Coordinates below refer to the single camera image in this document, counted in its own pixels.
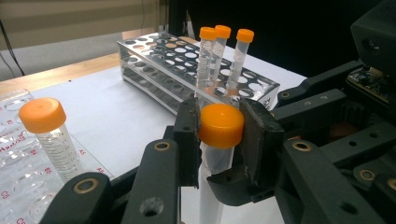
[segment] centrifuge tube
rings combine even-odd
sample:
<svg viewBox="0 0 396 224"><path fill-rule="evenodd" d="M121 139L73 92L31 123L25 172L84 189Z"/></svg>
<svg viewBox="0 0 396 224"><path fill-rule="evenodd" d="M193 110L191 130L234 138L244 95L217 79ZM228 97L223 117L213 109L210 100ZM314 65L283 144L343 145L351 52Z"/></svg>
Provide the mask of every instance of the centrifuge tube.
<svg viewBox="0 0 396 224"><path fill-rule="evenodd" d="M248 53L248 46L253 41L254 33L248 29L239 29L236 35L236 46L231 63L230 75L227 81L227 89L236 89L239 76Z"/></svg>
<svg viewBox="0 0 396 224"><path fill-rule="evenodd" d="M220 223L223 204L218 201L207 183L211 175L232 166L233 149L242 139L244 117L235 107L211 104L201 110L202 164L200 167L200 216L199 223Z"/></svg>
<svg viewBox="0 0 396 224"><path fill-rule="evenodd" d="M199 36L201 38L201 47L197 68L197 87L210 87L213 82L210 79L209 65L217 32L212 27L201 27Z"/></svg>
<svg viewBox="0 0 396 224"><path fill-rule="evenodd" d="M210 61L210 76L214 83L218 80L221 60L224 54L227 39L230 38L231 28L225 25L216 25L217 39L213 47L212 59Z"/></svg>
<svg viewBox="0 0 396 224"><path fill-rule="evenodd" d="M37 137L64 183L83 173L64 124L66 114L59 101L53 98L35 99L26 103L19 115L26 130Z"/></svg>

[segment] orange cap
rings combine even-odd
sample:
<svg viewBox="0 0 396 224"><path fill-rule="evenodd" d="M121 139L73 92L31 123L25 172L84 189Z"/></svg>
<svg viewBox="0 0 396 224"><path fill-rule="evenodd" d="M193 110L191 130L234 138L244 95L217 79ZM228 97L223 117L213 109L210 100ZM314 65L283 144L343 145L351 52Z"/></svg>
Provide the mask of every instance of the orange cap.
<svg viewBox="0 0 396 224"><path fill-rule="evenodd" d="M23 105L20 119L31 133L48 133L61 127L66 121L64 108L53 98L39 98Z"/></svg>
<svg viewBox="0 0 396 224"><path fill-rule="evenodd" d="M236 39L242 42L251 43L253 41L254 33L248 29L239 29Z"/></svg>
<svg viewBox="0 0 396 224"><path fill-rule="evenodd" d="M230 38L231 28L225 25L216 25L216 31L218 32L218 37L228 39Z"/></svg>
<svg viewBox="0 0 396 224"><path fill-rule="evenodd" d="M229 148L242 140L244 116L231 105L212 104L201 110L201 141L212 147Z"/></svg>
<svg viewBox="0 0 396 224"><path fill-rule="evenodd" d="M204 26L201 27L199 37L201 39L215 40L218 37L218 35L216 33L215 28Z"/></svg>

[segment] table surface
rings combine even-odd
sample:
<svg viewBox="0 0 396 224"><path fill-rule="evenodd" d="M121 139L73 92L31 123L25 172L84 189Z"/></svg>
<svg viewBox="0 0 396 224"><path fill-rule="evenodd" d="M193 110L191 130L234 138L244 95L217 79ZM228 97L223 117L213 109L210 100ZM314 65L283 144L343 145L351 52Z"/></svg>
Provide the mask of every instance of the table surface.
<svg viewBox="0 0 396 224"><path fill-rule="evenodd" d="M233 49L224 58L231 60ZM247 56L244 66L280 84L280 91L299 85L304 77ZM26 89L35 98L62 102L69 132L114 176L135 168L145 146L162 138L175 115L147 94L123 81L118 53L0 82L0 95ZM181 220L197 223L199 194L181 189ZM224 206L221 223L283 223L276 199Z"/></svg>

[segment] test tube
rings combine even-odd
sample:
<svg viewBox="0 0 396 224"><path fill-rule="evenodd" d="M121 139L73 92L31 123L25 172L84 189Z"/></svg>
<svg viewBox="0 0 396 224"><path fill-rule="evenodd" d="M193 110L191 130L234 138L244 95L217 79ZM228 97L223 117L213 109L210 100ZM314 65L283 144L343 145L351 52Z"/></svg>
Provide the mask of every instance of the test tube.
<svg viewBox="0 0 396 224"><path fill-rule="evenodd" d="M213 46L217 38L217 32L213 27L201 27L199 37L201 47L197 68L197 87L210 87L213 82L210 79L210 60L212 58Z"/></svg>
<svg viewBox="0 0 396 224"><path fill-rule="evenodd" d="M231 63L230 75L227 81L227 89L236 89L239 77L241 76L242 67L248 53L248 46L253 41L254 33L248 29L239 29L236 35L236 46Z"/></svg>
<svg viewBox="0 0 396 224"><path fill-rule="evenodd" d="M212 60L210 61L210 76L212 81L216 83L220 72L221 60L224 54L227 39L230 38L231 28L225 25L216 25L215 30L218 37L213 47Z"/></svg>
<svg viewBox="0 0 396 224"><path fill-rule="evenodd" d="M34 99L21 108L20 118L26 130L35 134L64 183L83 173L59 101L48 97Z"/></svg>
<svg viewBox="0 0 396 224"><path fill-rule="evenodd" d="M232 166L233 149L242 139L244 117L235 107L225 104L206 105L201 110L202 164L200 167L200 216L201 224L220 223L223 204L218 201L207 183L211 175Z"/></svg>

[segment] wooden table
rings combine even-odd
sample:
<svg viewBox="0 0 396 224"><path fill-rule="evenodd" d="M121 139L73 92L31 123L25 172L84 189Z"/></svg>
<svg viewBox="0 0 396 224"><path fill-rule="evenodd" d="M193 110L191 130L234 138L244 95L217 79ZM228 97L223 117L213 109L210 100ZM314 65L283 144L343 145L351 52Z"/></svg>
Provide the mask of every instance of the wooden table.
<svg viewBox="0 0 396 224"><path fill-rule="evenodd" d="M181 38L190 43L197 42L186 36L182 36ZM21 89L36 91L118 65L120 65L120 56L118 53L113 53L81 63L73 63L24 77L12 78L0 82L0 95Z"/></svg>

